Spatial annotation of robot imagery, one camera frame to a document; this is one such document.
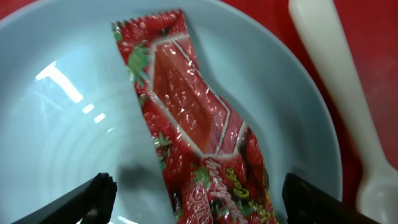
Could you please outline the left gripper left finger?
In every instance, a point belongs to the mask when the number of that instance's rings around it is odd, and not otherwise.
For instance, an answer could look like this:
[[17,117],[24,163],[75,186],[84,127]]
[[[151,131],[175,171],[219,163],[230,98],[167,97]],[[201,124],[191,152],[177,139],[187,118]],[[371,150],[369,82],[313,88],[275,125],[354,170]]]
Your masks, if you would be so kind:
[[117,183],[108,173],[99,173],[13,224],[106,224],[111,219],[117,190]]

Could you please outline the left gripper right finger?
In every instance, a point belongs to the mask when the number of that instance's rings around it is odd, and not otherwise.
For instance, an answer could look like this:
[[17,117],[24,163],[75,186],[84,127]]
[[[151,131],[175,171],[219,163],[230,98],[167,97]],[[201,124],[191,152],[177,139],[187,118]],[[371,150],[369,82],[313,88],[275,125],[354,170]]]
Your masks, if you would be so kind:
[[378,224],[293,173],[285,176],[282,198],[288,224]]

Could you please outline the red snack wrapper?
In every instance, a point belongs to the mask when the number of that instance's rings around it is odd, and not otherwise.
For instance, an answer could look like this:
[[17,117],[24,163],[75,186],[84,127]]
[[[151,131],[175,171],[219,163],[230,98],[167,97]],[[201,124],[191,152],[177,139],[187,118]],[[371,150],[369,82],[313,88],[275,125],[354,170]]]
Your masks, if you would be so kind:
[[177,223],[276,223],[254,133],[207,84],[182,10],[111,24]]

